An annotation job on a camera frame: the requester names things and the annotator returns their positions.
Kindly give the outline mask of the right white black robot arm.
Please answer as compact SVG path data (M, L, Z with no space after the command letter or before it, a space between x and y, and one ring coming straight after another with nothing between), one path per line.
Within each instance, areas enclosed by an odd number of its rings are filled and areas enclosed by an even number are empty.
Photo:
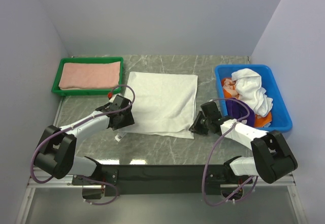
M252 151L252 157L235 157L225 162L224 179L235 183L241 176L258 176L273 183L298 168L298 162L280 131L264 131L222 116L213 101L201 105L189 131L199 135L209 132L232 139Z

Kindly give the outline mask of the pink towel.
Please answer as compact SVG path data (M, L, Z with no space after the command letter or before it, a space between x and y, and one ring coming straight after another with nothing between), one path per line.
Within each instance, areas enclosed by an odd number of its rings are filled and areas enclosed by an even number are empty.
M109 89L118 85L120 62L65 63L58 87L72 89Z

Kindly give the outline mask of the large white waffle towel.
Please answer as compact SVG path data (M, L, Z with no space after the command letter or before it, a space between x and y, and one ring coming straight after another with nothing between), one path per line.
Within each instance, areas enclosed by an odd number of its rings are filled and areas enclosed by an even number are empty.
M197 75L130 72L124 97L134 99L135 123L119 133L193 139Z

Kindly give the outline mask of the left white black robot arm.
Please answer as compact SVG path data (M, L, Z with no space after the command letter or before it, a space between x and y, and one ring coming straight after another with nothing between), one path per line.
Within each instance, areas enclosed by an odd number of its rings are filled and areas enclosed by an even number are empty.
M112 102L96 108L90 115L70 125L48 126L32 155L30 176L36 183L46 183L35 176L34 167L62 179L66 175L85 178L97 184L103 178L103 165L88 157L76 156L76 147L90 136L106 130L117 130L135 123L132 115L133 100L116 95Z

